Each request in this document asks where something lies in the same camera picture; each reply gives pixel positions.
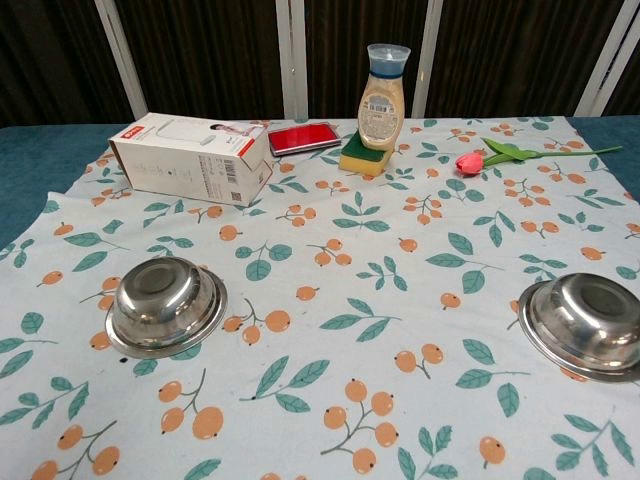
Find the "stainless steel bowl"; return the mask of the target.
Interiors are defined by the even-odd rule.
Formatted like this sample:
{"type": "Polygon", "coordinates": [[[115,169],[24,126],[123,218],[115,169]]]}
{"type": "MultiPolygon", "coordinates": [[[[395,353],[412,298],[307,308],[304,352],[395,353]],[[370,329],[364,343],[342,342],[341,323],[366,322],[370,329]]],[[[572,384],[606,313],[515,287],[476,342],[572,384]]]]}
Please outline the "stainless steel bowl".
{"type": "Polygon", "coordinates": [[[608,383],[640,381],[640,299],[603,276],[537,282],[518,300],[532,345],[559,367],[608,383]]]}
{"type": "Polygon", "coordinates": [[[227,305],[226,286],[213,272],[180,257],[155,258],[122,277],[105,332],[126,356],[171,357],[210,336],[227,305]]]}

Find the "fruit and leaf print tablecloth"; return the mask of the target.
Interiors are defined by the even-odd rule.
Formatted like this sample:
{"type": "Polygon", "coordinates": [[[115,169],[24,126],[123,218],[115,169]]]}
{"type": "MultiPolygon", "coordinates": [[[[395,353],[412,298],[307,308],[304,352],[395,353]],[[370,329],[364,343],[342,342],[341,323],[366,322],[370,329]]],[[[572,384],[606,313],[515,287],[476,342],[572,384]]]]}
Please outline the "fruit and leaf print tablecloth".
{"type": "Polygon", "coordinates": [[[105,149],[0,249],[0,480],[640,480],[640,381],[570,373],[517,319],[574,272],[640,296],[623,149],[458,174],[483,138],[614,147],[561,117],[410,120],[381,175],[296,155],[247,207],[137,192],[105,149]],[[216,274],[224,317],[126,356],[106,314],[162,257],[216,274]]]}

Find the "yellow green scrub sponge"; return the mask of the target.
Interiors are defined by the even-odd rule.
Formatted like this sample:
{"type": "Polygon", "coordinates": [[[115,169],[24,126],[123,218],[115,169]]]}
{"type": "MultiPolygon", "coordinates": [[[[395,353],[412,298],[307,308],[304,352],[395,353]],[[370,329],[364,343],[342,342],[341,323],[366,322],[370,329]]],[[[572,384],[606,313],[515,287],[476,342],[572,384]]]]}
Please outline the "yellow green scrub sponge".
{"type": "Polygon", "coordinates": [[[340,152],[339,168],[377,177],[383,173],[392,153],[392,150],[373,150],[366,147],[360,133],[356,131],[340,152]]]}

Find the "red ink pad case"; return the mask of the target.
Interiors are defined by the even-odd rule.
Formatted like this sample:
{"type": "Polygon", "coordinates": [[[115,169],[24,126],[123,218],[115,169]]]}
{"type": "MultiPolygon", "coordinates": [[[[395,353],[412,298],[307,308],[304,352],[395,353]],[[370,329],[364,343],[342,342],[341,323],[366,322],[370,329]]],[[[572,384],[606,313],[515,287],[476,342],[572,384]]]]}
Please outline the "red ink pad case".
{"type": "Polygon", "coordinates": [[[288,156],[337,146],[341,138],[327,122],[300,124],[268,134],[273,156],[288,156]]]}

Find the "beige sauce squeeze bottle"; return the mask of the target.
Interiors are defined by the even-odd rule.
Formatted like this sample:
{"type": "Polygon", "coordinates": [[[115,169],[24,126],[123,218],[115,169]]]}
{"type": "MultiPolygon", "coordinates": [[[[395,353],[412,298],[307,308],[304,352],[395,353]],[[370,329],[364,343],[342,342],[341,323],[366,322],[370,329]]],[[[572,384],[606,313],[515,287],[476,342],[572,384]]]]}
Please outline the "beige sauce squeeze bottle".
{"type": "Polygon", "coordinates": [[[372,150],[395,148],[405,118],[403,75],[411,49],[395,44],[367,46],[369,76],[358,108],[358,131],[372,150]]]}

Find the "white cardboard product box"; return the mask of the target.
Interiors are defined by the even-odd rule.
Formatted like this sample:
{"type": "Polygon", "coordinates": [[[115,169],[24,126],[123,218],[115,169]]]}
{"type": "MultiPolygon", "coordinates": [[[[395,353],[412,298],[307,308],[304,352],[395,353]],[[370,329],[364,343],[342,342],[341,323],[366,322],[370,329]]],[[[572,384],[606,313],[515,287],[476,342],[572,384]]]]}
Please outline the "white cardboard product box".
{"type": "Polygon", "coordinates": [[[109,139],[139,191],[247,207],[273,173],[258,123],[149,113],[109,139]]]}

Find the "pink artificial tulip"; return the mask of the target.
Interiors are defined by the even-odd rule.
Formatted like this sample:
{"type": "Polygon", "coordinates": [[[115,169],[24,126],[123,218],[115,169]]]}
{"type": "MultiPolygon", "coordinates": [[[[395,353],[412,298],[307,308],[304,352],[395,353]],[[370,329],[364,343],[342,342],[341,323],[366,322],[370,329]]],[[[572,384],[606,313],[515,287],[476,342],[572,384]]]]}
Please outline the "pink artificial tulip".
{"type": "Polygon", "coordinates": [[[463,176],[475,176],[483,173],[490,167],[506,162],[524,162],[531,159],[539,159],[549,156],[585,156],[618,152],[622,146],[614,146],[595,151],[577,152],[539,152],[530,149],[520,149],[516,146],[499,143],[489,138],[483,138],[484,144],[493,152],[492,156],[483,157],[479,153],[471,152],[460,156],[455,167],[458,174],[463,176]]]}

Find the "teal table cover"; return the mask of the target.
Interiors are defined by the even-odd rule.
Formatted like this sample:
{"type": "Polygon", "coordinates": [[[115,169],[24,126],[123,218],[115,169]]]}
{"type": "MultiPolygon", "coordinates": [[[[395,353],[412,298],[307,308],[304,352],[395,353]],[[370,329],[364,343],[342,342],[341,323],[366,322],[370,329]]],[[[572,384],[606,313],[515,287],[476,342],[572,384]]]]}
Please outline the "teal table cover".
{"type": "MultiPolygon", "coordinates": [[[[640,115],[570,117],[595,148],[620,145],[605,164],[640,201],[640,115]]],[[[107,148],[122,124],[61,124],[0,128],[0,249],[38,218],[50,192],[64,193],[107,148]]]]}

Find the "white frame post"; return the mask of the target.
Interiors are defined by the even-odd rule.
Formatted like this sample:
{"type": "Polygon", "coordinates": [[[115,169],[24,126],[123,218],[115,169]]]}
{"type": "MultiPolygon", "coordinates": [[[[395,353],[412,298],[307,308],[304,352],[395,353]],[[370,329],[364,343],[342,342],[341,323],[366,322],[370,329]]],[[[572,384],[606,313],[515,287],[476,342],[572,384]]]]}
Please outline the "white frame post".
{"type": "Polygon", "coordinates": [[[426,111],[443,5],[444,0],[428,0],[411,107],[412,118],[422,118],[426,111]]]}
{"type": "Polygon", "coordinates": [[[582,92],[574,117],[600,117],[640,45],[640,0],[624,0],[582,92]]]}
{"type": "Polygon", "coordinates": [[[94,0],[133,117],[149,110],[115,0],[94,0]]]}
{"type": "Polygon", "coordinates": [[[304,0],[275,0],[284,117],[309,118],[304,0]]]}

